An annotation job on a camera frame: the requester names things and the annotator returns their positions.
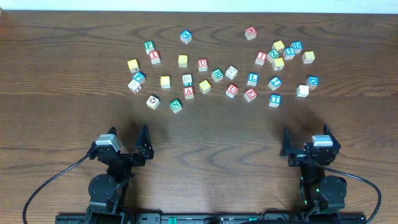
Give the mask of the green R block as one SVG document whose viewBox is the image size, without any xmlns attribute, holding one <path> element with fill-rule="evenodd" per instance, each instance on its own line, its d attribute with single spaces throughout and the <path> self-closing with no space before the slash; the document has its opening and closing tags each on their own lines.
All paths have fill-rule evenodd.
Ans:
<svg viewBox="0 0 398 224">
<path fill-rule="evenodd" d="M 211 77 L 215 82 L 219 82 L 223 79 L 224 74 L 222 72 L 222 70 L 220 68 L 217 68 L 215 70 L 212 71 L 211 73 Z"/>
</svg>

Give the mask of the yellow O block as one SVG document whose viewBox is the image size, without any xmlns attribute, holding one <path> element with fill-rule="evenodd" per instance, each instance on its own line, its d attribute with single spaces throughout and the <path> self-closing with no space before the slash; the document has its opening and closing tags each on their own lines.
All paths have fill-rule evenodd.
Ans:
<svg viewBox="0 0 398 224">
<path fill-rule="evenodd" d="M 208 80 L 203 80 L 202 82 L 200 82 L 199 88 L 203 94 L 206 94 L 211 90 L 211 84 Z"/>
</svg>

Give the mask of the yellow C block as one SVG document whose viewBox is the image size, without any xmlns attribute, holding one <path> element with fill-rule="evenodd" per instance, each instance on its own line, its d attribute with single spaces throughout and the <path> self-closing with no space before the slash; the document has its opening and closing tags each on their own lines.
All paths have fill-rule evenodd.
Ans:
<svg viewBox="0 0 398 224">
<path fill-rule="evenodd" d="M 161 76 L 160 85 L 161 85 L 161 88 L 163 88 L 163 89 L 171 88 L 170 77 L 169 76 Z"/>
</svg>

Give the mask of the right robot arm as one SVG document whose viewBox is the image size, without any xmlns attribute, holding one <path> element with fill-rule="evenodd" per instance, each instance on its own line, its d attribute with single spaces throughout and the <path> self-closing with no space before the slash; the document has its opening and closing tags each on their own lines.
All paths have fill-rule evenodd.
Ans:
<svg viewBox="0 0 398 224">
<path fill-rule="evenodd" d="M 314 135 L 303 149 L 294 149 L 289 130 L 284 131 L 279 156 L 289 158 L 288 166 L 300 168 L 300 195 L 307 206 L 302 218 L 334 216 L 345 207 L 345 179 L 325 174 L 325 167 L 335 160 L 340 148 L 327 125 L 323 127 L 323 134 Z"/>
</svg>

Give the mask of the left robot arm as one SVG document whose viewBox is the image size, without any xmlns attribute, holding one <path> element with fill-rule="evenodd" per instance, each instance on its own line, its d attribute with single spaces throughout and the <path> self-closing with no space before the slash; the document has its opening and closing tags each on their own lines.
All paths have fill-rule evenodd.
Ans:
<svg viewBox="0 0 398 224">
<path fill-rule="evenodd" d="M 131 223 L 134 215 L 124 208 L 125 197 L 134 177 L 133 167 L 140 167 L 154 157 L 149 130 L 143 126 L 134 145 L 137 153 L 123 154 L 121 143 L 116 137 L 116 128 L 112 127 L 92 143 L 87 152 L 89 159 L 97 159 L 108 166 L 105 174 L 94 177 L 89 186 L 90 204 L 86 210 L 85 223 Z"/>
</svg>

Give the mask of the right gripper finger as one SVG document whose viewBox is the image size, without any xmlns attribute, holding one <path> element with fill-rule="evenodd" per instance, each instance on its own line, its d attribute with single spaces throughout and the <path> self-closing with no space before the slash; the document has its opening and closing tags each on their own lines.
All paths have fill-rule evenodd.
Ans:
<svg viewBox="0 0 398 224">
<path fill-rule="evenodd" d="M 336 142 L 335 137 L 332 135 L 329 127 L 326 124 L 323 126 L 323 133 L 324 135 L 328 135 L 333 143 Z"/>
<path fill-rule="evenodd" d="M 279 156 L 287 157 L 293 153 L 294 153 L 294 149 L 292 147 L 292 143 L 290 140 L 290 133 L 289 133 L 289 130 L 287 128 L 285 128 Z"/>
</svg>

